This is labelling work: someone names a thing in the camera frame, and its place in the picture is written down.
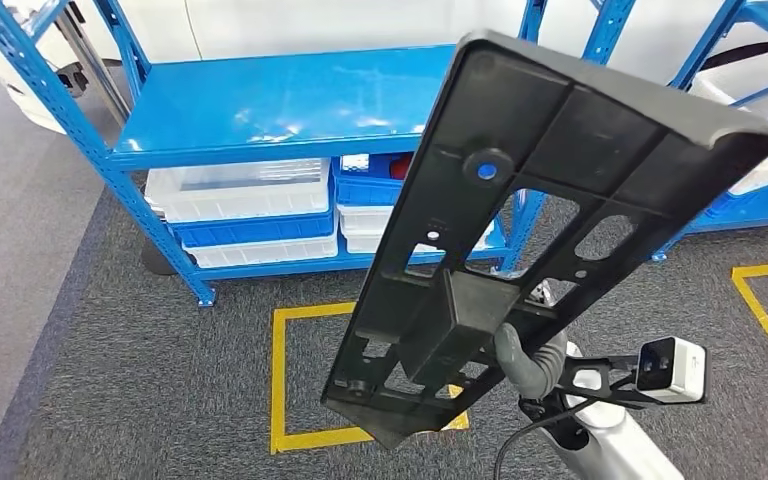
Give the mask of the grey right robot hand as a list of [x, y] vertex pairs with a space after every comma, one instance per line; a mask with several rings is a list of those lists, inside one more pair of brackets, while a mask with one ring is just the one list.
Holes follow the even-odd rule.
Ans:
[[531, 355], [524, 352], [517, 330], [509, 323], [497, 329], [493, 342], [497, 362], [523, 398], [541, 400], [555, 388], [567, 354], [568, 337], [564, 330]]

